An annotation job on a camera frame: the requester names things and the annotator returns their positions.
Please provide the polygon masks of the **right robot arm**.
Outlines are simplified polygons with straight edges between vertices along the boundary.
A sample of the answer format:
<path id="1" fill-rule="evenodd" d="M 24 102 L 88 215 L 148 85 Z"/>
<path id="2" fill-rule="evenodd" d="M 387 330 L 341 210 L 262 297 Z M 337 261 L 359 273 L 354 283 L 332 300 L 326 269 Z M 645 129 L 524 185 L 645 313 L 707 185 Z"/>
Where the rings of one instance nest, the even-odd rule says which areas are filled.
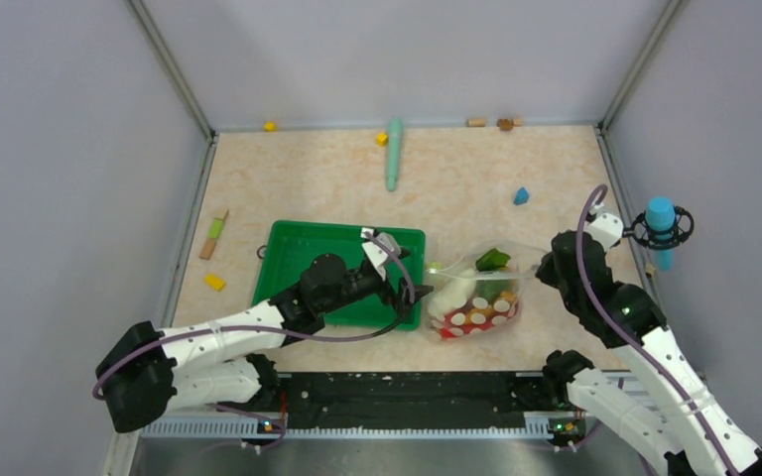
<path id="1" fill-rule="evenodd" d="M 613 279 L 605 255 L 588 233 L 562 232 L 536 277 L 556 289 L 566 310 L 628 367 L 656 408 L 650 411 L 609 383 L 575 350 L 547 357 L 545 401 L 592 413 L 660 475 L 762 475 L 762 445 L 710 392 L 652 298 Z"/>

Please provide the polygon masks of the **clear dotted zip bag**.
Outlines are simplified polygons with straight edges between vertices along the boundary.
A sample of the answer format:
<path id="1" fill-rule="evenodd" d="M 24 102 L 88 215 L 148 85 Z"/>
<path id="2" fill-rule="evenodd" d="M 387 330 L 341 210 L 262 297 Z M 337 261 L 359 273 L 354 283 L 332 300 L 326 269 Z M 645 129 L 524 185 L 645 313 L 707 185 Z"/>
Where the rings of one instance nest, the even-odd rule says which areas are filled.
<path id="1" fill-rule="evenodd" d="M 423 322 L 432 339 L 455 341 L 501 330 L 518 319 L 522 296 L 545 251 L 511 240 L 482 242 L 454 263 L 431 263 Z"/>

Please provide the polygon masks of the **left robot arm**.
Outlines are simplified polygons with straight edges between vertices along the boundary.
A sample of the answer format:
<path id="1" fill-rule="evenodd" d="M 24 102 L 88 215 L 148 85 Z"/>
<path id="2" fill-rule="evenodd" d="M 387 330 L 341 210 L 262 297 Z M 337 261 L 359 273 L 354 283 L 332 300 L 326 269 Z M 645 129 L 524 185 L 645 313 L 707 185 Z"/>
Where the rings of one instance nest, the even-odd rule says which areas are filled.
<path id="1" fill-rule="evenodd" d="M 105 403 L 118 433 L 210 404 L 266 410 L 277 401 L 280 379 L 263 351 L 323 342 L 327 314 L 370 297 L 394 310 L 394 328 L 432 291 L 407 277 L 393 285 L 386 263 L 364 258 L 350 269 L 339 256 L 323 254 L 295 284 L 246 310 L 183 327 L 133 324 L 97 365 L 92 395 Z"/>

